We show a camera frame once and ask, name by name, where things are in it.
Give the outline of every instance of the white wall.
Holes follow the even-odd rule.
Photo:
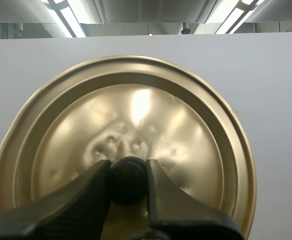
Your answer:
[[[250,240],[292,240],[292,33],[0,40],[0,143],[43,84],[84,61],[145,55],[185,67],[236,112],[251,144],[257,205]]]

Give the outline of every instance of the ceiling light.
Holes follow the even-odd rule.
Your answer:
[[[216,34],[232,34],[234,33],[245,21],[249,18],[250,15],[256,10],[256,8],[262,3],[264,0],[257,1],[255,7],[254,6],[248,6],[251,7],[250,10],[242,10],[239,8],[235,8],[230,15],[227,17],[227,19],[220,25],[219,29],[217,30]],[[242,0],[242,3],[246,5],[250,5],[253,0]]]
[[[223,23],[227,16],[236,7],[239,0],[220,0],[216,3],[213,12],[205,24]]]
[[[225,34],[243,13],[243,10],[235,8],[234,11],[232,11],[232,13],[224,21],[224,23],[219,27],[216,34]]]
[[[239,23],[233,27],[233,29],[229,32],[230,34],[233,34],[245,21],[252,15],[253,11],[249,11],[240,21]]]
[[[55,22],[60,27],[60,29],[63,31],[63,33],[66,35],[66,37],[72,38],[73,36],[71,35],[70,31],[68,31],[67,27],[64,25],[64,23],[62,22],[60,17],[57,15],[57,13],[54,10],[48,9],[48,8],[47,8],[47,11],[51,15],[51,17],[55,20]]]
[[[67,0],[41,0],[67,38],[84,38],[85,32],[78,22]]]
[[[62,10],[60,10],[61,14],[64,16],[66,21],[68,22],[69,26],[71,29],[74,31],[76,37],[78,38],[85,38],[86,35],[82,29],[81,24],[77,21],[73,11],[71,8],[68,6]]]

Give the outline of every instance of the black knob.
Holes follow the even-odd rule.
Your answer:
[[[134,156],[119,160],[106,177],[110,199],[122,205],[134,205],[147,194],[146,163]]]

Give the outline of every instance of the gold metal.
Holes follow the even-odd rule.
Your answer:
[[[80,64],[28,100],[0,147],[0,212],[51,193],[99,160],[126,156],[157,159],[177,186],[230,214],[248,237],[256,180],[238,119],[198,76],[143,56]],[[102,239],[144,229],[140,205],[113,204]]]

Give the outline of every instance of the fluorescent light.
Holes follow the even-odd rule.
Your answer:
[[[48,0],[41,0],[43,3],[49,4]],[[63,0],[54,0],[54,2],[56,4],[63,2]],[[67,21],[69,27],[71,28],[68,29],[63,21],[60,19],[60,17],[58,16],[58,14],[56,13],[56,11],[58,10],[53,10],[53,9],[49,9],[46,8],[48,13],[51,15],[51,17],[55,20],[55,22],[57,23],[57,25],[60,27],[60,29],[63,31],[63,33],[66,35],[67,38],[72,38],[72,34],[71,34],[71,30],[74,32],[74,34],[76,35],[76,37],[78,38],[85,38],[86,35],[82,29],[81,24],[78,22],[77,18],[75,17],[72,9],[70,6],[61,9],[60,13],[63,15],[63,17],[65,18],[65,20]]]
[[[205,24],[223,23],[239,0],[219,0]]]
[[[82,24],[90,24],[91,18],[88,16],[88,11],[90,11],[89,3],[83,3],[82,0],[68,0],[68,4],[75,14],[78,22]]]
[[[85,38],[86,35],[82,29],[82,26],[80,23],[77,21],[74,13],[72,12],[71,8],[68,6],[62,10],[60,10],[61,14],[64,16],[66,21],[68,22],[69,26],[75,33],[76,37],[78,38]]]
[[[57,25],[60,27],[60,29],[63,31],[63,33],[66,35],[67,38],[72,38],[70,31],[68,31],[67,27],[64,25],[60,17],[57,15],[57,13],[54,10],[46,8],[51,17],[55,20]]]
[[[241,0],[242,3],[247,4],[247,5],[251,5],[253,1],[254,1],[254,0]],[[262,2],[264,2],[264,1],[265,1],[265,0],[259,0],[259,1],[256,3],[256,5],[260,5],[260,4],[261,4]]]
[[[243,12],[243,10],[235,8],[234,11],[232,11],[232,13],[217,30],[216,34],[225,34],[233,26],[236,20],[243,14]]]
[[[263,1],[264,0],[259,0],[256,5],[259,6],[259,4],[262,3]],[[250,4],[253,2],[253,0],[242,0],[242,2],[245,4]],[[246,21],[246,19],[248,19],[252,15],[252,13],[256,10],[256,8],[247,12],[247,14],[239,21],[239,23],[229,33],[233,34]],[[240,16],[243,13],[244,13],[243,10],[239,8],[235,8],[231,12],[231,14],[227,17],[227,19],[223,22],[223,24],[219,27],[216,34],[227,33],[227,31],[233,26],[233,24],[240,18]]]
[[[240,20],[240,22],[229,32],[230,34],[233,34],[245,21],[252,15],[253,11],[249,11],[243,18]]]

